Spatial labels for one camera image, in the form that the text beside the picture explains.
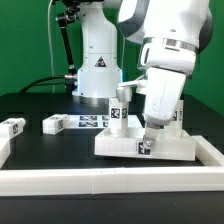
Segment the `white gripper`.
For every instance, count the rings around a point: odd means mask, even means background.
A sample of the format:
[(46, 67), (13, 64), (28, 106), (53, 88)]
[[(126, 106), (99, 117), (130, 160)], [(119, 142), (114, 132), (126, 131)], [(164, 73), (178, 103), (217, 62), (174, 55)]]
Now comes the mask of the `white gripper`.
[(153, 67), (148, 69), (147, 75), (143, 146), (152, 149), (160, 130), (159, 125), (167, 126), (173, 118), (186, 75)]

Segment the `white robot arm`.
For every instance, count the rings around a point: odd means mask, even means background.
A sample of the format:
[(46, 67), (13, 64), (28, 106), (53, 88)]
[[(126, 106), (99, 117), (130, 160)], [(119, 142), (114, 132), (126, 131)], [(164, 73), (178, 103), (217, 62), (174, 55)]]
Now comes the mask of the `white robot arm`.
[(172, 120), (196, 56), (210, 42), (210, 0), (118, 0), (116, 25), (104, 16), (107, 0), (62, 2), (66, 7), (62, 25), (79, 20), (83, 31), (83, 65), (76, 69), (68, 60), (69, 72), (75, 76), (75, 99), (128, 101), (132, 83), (123, 80), (114, 58), (116, 32), (141, 46), (138, 68), (144, 75), (133, 85), (146, 96), (143, 146), (151, 149), (160, 127)]

